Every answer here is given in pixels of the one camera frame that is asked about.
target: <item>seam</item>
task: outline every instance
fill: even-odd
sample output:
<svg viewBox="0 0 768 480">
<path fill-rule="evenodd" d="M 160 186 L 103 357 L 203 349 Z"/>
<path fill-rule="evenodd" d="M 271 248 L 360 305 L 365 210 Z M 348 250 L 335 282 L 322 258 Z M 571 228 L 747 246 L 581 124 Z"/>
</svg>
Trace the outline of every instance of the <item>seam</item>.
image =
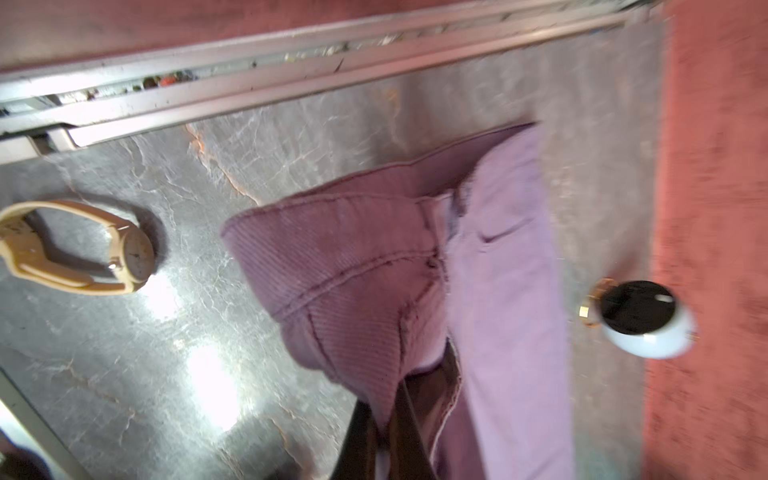
<svg viewBox="0 0 768 480">
<path fill-rule="evenodd" d="M 323 360 L 325 360 L 328 370 L 330 370 L 330 373 L 333 375 L 333 378 L 331 378 L 332 381 L 337 382 L 339 381 L 339 373 L 336 371 L 336 367 L 331 362 L 331 359 L 328 358 L 328 354 L 326 353 L 326 350 L 323 348 L 323 344 L 320 342 L 320 338 L 317 336 L 317 330 L 315 329 L 315 319 L 312 316 L 312 312 L 310 311 L 309 306 L 306 308 L 306 320 L 310 324 L 310 330 L 312 332 L 312 338 L 315 340 L 315 344 L 317 345 L 317 349 L 322 356 Z"/>
<path fill-rule="evenodd" d="M 236 226 L 237 223 L 251 217 L 260 217 L 262 215 L 267 215 L 271 213 L 283 212 L 286 210 L 291 210 L 296 207 L 301 207 L 303 205 L 330 204 L 339 200 L 348 200 L 348 199 L 355 199 L 355 198 L 370 198 L 373 200 L 402 201 L 403 203 L 415 204 L 415 205 L 420 205 L 422 202 L 434 200 L 432 197 L 408 198 L 408 197 L 403 197 L 402 195 L 368 194 L 368 193 L 361 193 L 361 192 L 352 192 L 352 193 L 343 193 L 343 194 L 320 194 L 320 195 L 312 195 L 308 197 L 290 198 L 288 200 L 284 200 L 282 202 L 269 205 L 267 207 L 253 208 L 251 210 L 246 210 L 244 212 L 241 212 L 240 214 L 235 215 L 234 217 L 230 218 L 229 220 L 227 220 L 227 222 L 224 223 L 224 226 L 221 229 L 221 236 L 225 237 L 230 232 L 230 230 L 232 230 L 232 228 Z"/>
<path fill-rule="evenodd" d="M 431 447 L 429 449 L 429 461 L 431 463 L 435 462 L 435 455 L 437 454 L 437 444 L 438 444 L 437 441 L 440 438 L 440 435 L 442 434 L 442 430 L 445 428 L 445 423 L 448 421 L 448 417 L 451 415 L 451 413 L 453 412 L 453 409 L 456 407 L 458 396 L 462 392 L 462 387 L 464 383 L 464 379 L 462 377 L 462 367 L 461 367 L 461 364 L 458 362 L 458 355 L 456 352 L 456 348 L 453 344 L 453 339 L 451 338 L 450 335 L 446 340 L 446 347 L 445 347 L 446 351 L 448 351 L 449 349 L 454 361 L 452 369 L 455 370 L 455 388 L 453 389 L 453 392 L 451 393 L 451 396 L 448 399 L 448 401 L 444 402 L 442 412 L 440 413 L 440 416 L 439 416 L 440 426 L 432 433 L 432 436 L 429 439 L 429 443 L 431 444 Z"/>
<path fill-rule="evenodd" d="M 416 158 L 413 161 L 395 162 L 395 163 L 391 163 L 391 164 L 387 164 L 387 165 L 382 165 L 381 167 L 371 168 L 371 169 L 365 170 L 363 172 L 358 172 L 358 173 L 350 174 L 350 175 L 347 175 L 346 177 L 342 177 L 342 178 L 340 178 L 338 180 L 330 181 L 329 183 L 327 183 L 325 185 L 322 185 L 320 187 L 316 187 L 316 188 L 310 190 L 309 192 L 307 192 L 307 194 L 311 195 L 311 194 L 322 193 L 323 191 L 328 190 L 328 189 L 330 189 L 332 187 L 335 187 L 336 185 L 343 184 L 343 183 L 345 183 L 347 181 L 350 181 L 350 180 L 356 180 L 358 178 L 365 178 L 365 177 L 368 177 L 369 175 L 376 174 L 376 173 L 378 173 L 380 171 L 391 170 L 393 168 L 413 167 L 413 166 L 417 165 L 418 163 L 420 163 L 422 161 L 425 161 L 425 160 L 428 160 L 431 157 L 434 157 L 437 154 L 441 154 L 442 152 L 448 150 L 449 148 L 455 147 L 456 145 L 460 145 L 460 144 L 463 144 L 463 143 L 471 141 L 471 140 L 476 140 L 476 139 L 479 139 L 479 138 L 487 137 L 489 135 L 497 134 L 497 133 L 502 132 L 504 130 L 513 130 L 513 129 L 518 129 L 519 128 L 520 130 L 517 133 L 514 133 L 514 134 L 510 135 L 510 138 L 512 138 L 514 136 L 517 136 L 518 134 L 523 133 L 524 131 L 528 130 L 529 128 L 534 127 L 535 125 L 536 125 L 536 122 L 528 122 L 528 123 L 525 123 L 525 124 L 510 124 L 510 125 L 505 125 L 503 127 L 493 128 L 491 130 L 482 131 L 482 132 L 479 132 L 477 134 L 469 135 L 468 137 L 460 138 L 457 141 L 453 141 L 452 143 L 447 144 L 447 145 L 445 145 L 443 147 L 440 147 L 437 150 L 433 150 L 433 151 L 429 152 L 428 154 L 422 155 L 421 157 L 418 157 L 418 158 Z"/>
<path fill-rule="evenodd" d="M 279 308 L 273 314 L 273 316 L 276 320 L 285 320 L 286 317 L 295 313 L 298 309 L 302 308 L 312 300 L 329 292 L 332 288 L 343 285 L 349 280 L 361 276 L 364 273 L 368 273 L 370 270 L 373 270 L 374 268 L 387 262 L 431 257 L 434 254 L 435 248 L 433 247 L 429 250 L 400 250 L 397 252 L 387 253 L 386 255 L 373 257 L 346 270 L 342 270 L 341 272 L 331 276 L 323 282 L 320 282 L 304 290 L 298 296 L 290 300 L 285 306 Z"/>
</svg>

